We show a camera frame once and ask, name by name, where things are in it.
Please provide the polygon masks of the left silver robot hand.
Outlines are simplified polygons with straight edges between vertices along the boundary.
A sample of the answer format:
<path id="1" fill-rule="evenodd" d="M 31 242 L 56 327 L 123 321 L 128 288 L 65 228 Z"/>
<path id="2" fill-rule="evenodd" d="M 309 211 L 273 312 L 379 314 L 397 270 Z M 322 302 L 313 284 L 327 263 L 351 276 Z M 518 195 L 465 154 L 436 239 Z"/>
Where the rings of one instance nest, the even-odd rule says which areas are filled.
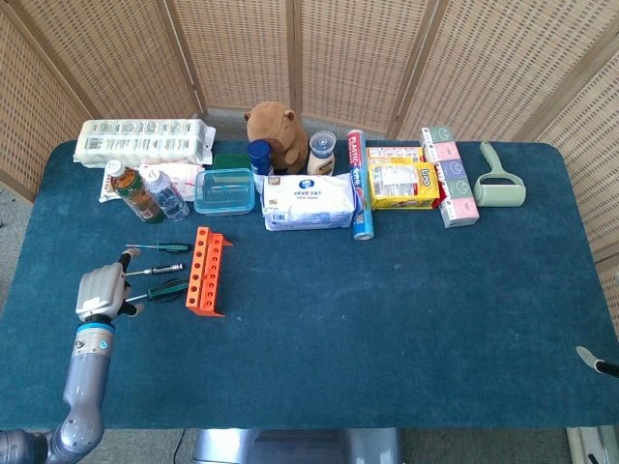
<path id="1" fill-rule="evenodd" d="M 127 248 L 117 262 L 82 276 L 75 308 L 81 322 L 110 324 L 119 315 L 136 317 L 144 310 L 143 304 L 127 302 L 131 286 L 126 282 L 126 272 L 138 255 L 137 248 Z"/>

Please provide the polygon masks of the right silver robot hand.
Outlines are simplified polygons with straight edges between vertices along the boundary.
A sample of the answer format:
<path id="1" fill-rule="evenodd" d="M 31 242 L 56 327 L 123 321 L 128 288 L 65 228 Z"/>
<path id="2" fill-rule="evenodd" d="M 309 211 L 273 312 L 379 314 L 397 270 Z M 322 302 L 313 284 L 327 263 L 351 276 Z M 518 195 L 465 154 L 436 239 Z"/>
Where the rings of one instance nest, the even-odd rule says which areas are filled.
<path id="1" fill-rule="evenodd" d="M 589 349 L 581 345 L 576 346 L 575 350 L 583 362 L 595 371 L 615 378 L 619 377 L 619 365 L 617 363 L 599 359 Z"/>

